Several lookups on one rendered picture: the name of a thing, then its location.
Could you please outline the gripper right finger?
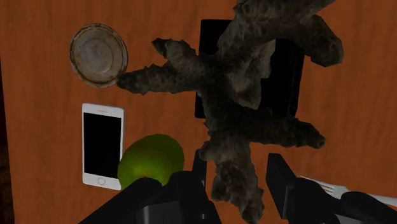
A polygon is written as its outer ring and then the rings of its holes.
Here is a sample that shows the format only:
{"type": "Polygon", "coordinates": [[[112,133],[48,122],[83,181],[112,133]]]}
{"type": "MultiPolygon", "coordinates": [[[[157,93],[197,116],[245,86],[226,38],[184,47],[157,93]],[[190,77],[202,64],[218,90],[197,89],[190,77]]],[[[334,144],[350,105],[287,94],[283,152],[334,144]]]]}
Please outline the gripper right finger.
{"type": "Polygon", "coordinates": [[[397,224],[394,206],[352,190],[332,197],[318,183],[295,176],[278,153],[268,155],[266,183],[289,224],[397,224]]]}

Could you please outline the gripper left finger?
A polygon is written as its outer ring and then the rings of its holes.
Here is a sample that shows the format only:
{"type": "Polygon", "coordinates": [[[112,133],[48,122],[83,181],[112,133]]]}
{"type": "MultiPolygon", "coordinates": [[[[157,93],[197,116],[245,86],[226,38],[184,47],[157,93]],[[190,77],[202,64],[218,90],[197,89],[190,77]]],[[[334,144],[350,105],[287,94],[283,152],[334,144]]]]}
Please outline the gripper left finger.
{"type": "Polygon", "coordinates": [[[221,224],[205,192],[207,162],[195,152],[191,171],[179,171],[162,186],[141,178],[79,224],[221,224]]]}

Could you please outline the white fork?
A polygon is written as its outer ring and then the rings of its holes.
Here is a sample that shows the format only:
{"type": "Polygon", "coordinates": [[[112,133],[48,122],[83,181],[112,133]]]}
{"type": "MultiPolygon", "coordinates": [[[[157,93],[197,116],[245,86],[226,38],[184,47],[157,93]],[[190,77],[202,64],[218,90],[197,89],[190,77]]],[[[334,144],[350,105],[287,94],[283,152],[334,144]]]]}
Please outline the white fork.
{"type": "MultiPolygon", "coordinates": [[[[318,181],[316,179],[307,178],[305,176],[301,176],[301,178],[305,178],[318,183],[326,193],[337,199],[341,199],[343,193],[349,192],[349,189],[347,189],[345,186],[342,185],[332,185],[329,183],[318,181]]],[[[370,194],[370,196],[374,197],[375,199],[381,201],[384,204],[397,207],[397,198],[386,197],[382,195],[373,195],[373,194],[370,194]]]]}

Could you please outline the green apple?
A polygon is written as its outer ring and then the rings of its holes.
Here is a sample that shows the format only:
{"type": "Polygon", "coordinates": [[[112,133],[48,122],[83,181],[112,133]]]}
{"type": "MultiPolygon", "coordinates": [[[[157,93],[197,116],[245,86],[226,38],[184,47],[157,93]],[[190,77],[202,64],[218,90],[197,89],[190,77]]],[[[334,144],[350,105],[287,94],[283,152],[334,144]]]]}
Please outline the green apple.
{"type": "Polygon", "coordinates": [[[146,136],[131,144],[118,164],[121,188],[147,177],[166,185],[170,176],[183,170],[185,162],[181,145],[165,134],[146,136]]]}

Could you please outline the white smartphone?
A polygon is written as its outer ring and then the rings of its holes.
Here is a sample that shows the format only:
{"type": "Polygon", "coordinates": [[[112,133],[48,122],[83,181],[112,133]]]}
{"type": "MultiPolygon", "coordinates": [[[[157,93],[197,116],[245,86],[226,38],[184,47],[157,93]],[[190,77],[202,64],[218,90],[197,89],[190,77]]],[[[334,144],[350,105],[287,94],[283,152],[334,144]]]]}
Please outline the white smartphone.
{"type": "Polygon", "coordinates": [[[83,103],[82,182],[120,190],[118,164],[123,155],[124,109],[83,103]]]}

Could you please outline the grey rough branching sculpture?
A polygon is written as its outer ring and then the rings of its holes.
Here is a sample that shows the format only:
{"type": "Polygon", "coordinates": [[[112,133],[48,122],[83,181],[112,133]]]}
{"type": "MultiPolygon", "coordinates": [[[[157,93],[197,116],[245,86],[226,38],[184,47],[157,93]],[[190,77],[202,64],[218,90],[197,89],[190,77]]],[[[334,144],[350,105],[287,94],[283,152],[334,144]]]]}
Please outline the grey rough branching sculpture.
{"type": "Polygon", "coordinates": [[[153,46],[166,63],[118,78],[118,87],[134,94],[198,93],[209,134],[200,157],[216,164],[211,197],[231,202],[248,224],[257,224],[264,209],[250,143],[317,149],[325,144],[313,125],[260,109],[260,82],[270,74],[278,38],[291,40],[320,66],[342,62],[342,42],[319,16],[334,1],[237,0],[235,16],[219,37],[215,54],[196,53],[182,40],[158,38],[153,46]]]}

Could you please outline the black tablet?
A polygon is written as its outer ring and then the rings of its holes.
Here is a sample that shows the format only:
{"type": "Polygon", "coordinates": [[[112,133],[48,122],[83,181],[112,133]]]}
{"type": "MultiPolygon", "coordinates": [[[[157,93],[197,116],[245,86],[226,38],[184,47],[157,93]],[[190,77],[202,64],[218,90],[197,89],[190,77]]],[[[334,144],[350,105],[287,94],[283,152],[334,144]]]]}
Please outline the black tablet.
{"type": "MultiPolygon", "coordinates": [[[[201,20],[199,52],[214,54],[218,50],[216,42],[229,23],[225,19],[201,20]]],[[[261,79],[259,110],[270,109],[277,116],[296,115],[303,61],[302,48],[288,39],[276,39],[270,76],[261,79]]]]}

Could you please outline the white rimmed plate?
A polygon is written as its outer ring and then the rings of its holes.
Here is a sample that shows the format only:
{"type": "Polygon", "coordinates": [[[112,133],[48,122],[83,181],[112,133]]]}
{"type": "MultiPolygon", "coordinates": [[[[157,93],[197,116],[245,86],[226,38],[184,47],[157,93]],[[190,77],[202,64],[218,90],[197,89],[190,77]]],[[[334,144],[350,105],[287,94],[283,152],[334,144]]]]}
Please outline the white rimmed plate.
{"type": "Polygon", "coordinates": [[[81,27],[69,45],[69,60],[77,77],[95,88],[115,85],[127,70],[129,55],[122,37],[111,27],[92,23],[81,27]]]}

